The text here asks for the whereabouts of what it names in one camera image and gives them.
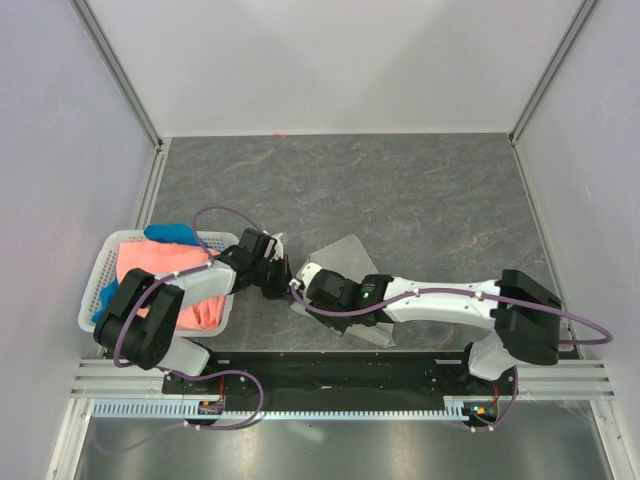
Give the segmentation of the grey cloth napkin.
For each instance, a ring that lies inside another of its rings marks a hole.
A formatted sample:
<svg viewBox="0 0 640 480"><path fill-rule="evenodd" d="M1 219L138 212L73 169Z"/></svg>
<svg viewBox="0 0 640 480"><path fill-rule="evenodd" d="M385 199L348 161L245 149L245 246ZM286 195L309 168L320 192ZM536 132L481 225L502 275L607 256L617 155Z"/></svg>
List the grey cloth napkin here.
<svg viewBox="0 0 640 480"><path fill-rule="evenodd" d="M310 253L295 274L295 278L301 280L304 271L312 263L356 282L361 282L366 275L379 273L362 242L354 234ZM387 323L372 327L355 325L346 329L346 335L386 349L395 346L393 329L394 326Z"/></svg>

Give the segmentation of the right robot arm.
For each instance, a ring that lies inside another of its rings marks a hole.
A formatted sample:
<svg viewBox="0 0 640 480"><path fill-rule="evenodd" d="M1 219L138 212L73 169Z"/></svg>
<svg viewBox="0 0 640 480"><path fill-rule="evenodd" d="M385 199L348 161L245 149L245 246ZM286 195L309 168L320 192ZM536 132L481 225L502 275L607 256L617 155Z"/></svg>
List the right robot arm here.
<svg viewBox="0 0 640 480"><path fill-rule="evenodd" d="M413 321L466 325L485 331L467 349L458 381L467 392L483 392L519 363L552 366L559 360L561 302L519 270L497 280L428 283L384 274L356 282L315 263L302 268L297 299L325 326L345 332Z"/></svg>

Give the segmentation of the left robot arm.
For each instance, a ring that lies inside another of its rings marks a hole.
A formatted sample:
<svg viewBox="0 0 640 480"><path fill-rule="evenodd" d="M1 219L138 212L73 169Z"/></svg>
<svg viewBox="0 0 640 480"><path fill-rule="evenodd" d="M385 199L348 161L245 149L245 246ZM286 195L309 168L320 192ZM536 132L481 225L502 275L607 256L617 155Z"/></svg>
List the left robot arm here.
<svg viewBox="0 0 640 480"><path fill-rule="evenodd" d="M119 368L179 372L198 393L219 382L208 350L185 332L216 330L228 297L251 287L282 298L291 272L281 235L248 228L223 249L197 232L190 242L127 242L118 252L117 287L103 306L94 341Z"/></svg>

